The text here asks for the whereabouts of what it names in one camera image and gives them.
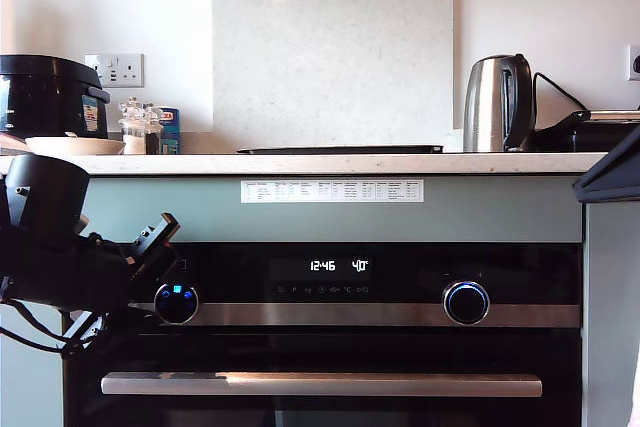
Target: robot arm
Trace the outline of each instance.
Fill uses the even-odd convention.
[[[88,184],[80,167],[37,155],[16,157],[0,183],[0,302],[34,326],[20,300],[97,318],[127,309],[141,291],[157,289],[179,260],[169,240],[180,226],[167,213],[130,246],[95,233],[78,235]]]

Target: blue box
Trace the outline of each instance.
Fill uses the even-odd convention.
[[[160,141],[163,155],[180,154],[180,111],[169,107],[159,107],[162,110],[162,138]]]

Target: digital display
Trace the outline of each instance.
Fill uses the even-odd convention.
[[[275,282],[371,282],[373,263],[362,257],[276,259],[270,262]]]

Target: cable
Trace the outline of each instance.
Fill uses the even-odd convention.
[[[20,342],[22,345],[26,345],[27,347],[31,347],[33,349],[42,350],[43,352],[50,352],[52,354],[61,354],[62,349],[58,349],[57,347],[49,347],[48,345],[38,344],[36,342],[32,342],[24,337],[20,337],[18,334],[14,334],[10,330],[5,329],[4,327],[0,327],[0,334],[6,335],[12,340],[16,342]]]
[[[547,77],[546,75],[544,75],[543,73],[540,72],[536,72],[533,75],[533,110],[536,112],[538,112],[538,89],[536,88],[536,85],[538,83],[538,76],[542,77],[544,80],[546,80],[549,84],[551,84],[552,87],[554,87],[558,92],[560,92],[562,95],[564,95],[567,99],[569,99],[570,101],[572,101],[574,104],[576,104],[578,107],[580,107],[580,110],[586,110],[588,111],[589,109],[587,109],[584,104],[582,102],[580,102],[578,99],[576,99],[573,95],[571,95],[569,92],[567,92],[566,90],[564,90],[562,87],[560,87],[558,84],[556,84],[553,80],[551,80],[549,77]]]
[[[91,342],[89,338],[80,340],[80,339],[71,339],[69,337],[64,337],[62,335],[57,335],[51,332],[45,325],[41,324],[31,313],[31,311],[22,303],[13,299],[5,299],[1,303],[6,304],[10,307],[16,309],[16,311],[22,316],[24,320],[26,320],[34,329],[37,331],[48,335],[52,339],[58,340],[60,342],[64,342],[65,344],[71,343],[72,345],[82,345],[88,344]]]

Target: illuminated knob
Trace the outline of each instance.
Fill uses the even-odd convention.
[[[193,287],[165,284],[153,300],[156,314],[167,324],[185,324],[198,311],[198,294]]]
[[[489,312],[489,295],[475,282],[456,282],[444,291],[444,310],[454,322],[477,324]]]

